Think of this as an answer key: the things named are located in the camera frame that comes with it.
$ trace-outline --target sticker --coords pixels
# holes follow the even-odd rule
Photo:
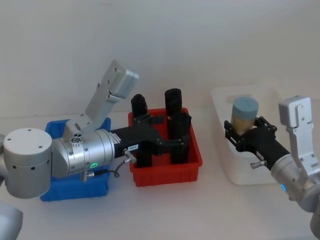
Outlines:
[[[133,145],[133,146],[128,147],[128,150],[129,150],[129,152],[130,152],[130,151],[133,151],[133,150],[137,150],[138,147],[139,147],[139,144]]]
[[[256,151],[256,155],[257,155],[257,157],[261,160],[261,161],[263,161],[265,158],[264,158],[264,156],[262,156],[261,154],[260,154],[260,152],[258,152],[258,151]]]
[[[121,142],[121,138],[117,134],[111,133],[110,136],[112,138],[113,144],[119,144]]]

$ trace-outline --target blue indicator light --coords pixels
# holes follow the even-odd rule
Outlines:
[[[285,192],[287,191],[287,188],[286,188],[286,186],[285,186],[285,185],[280,184],[280,186],[282,187],[282,189],[283,189]]]

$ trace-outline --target green indicator light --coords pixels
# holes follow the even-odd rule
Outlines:
[[[93,164],[90,166],[91,169],[94,169],[94,168],[96,168],[96,167],[98,167],[98,163],[93,163]]]

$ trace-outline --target red plastic bin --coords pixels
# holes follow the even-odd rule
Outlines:
[[[189,113],[188,109],[183,108],[183,112]],[[162,124],[154,124],[162,137],[167,140],[167,115],[166,109],[148,110],[150,115],[164,115],[165,120]],[[133,113],[128,114],[129,126],[133,124]],[[152,166],[138,168],[136,164],[130,162],[130,171],[133,173],[133,180],[137,187],[155,186],[162,184],[174,184],[194,182],[198,179],[199,167],[202,166],[202,158],[197,144],[196,136],[192,124],[190,126],[189,158],[188,163],[171,164],[170,154],[160,156],[152,155]]]

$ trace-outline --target white wall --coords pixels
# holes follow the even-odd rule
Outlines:
[[[82,112],[112,59],[150,108],[172,87],[186,107],[262,82],[316,98],[319,45],[318,0],[2,0],[0,117]]]

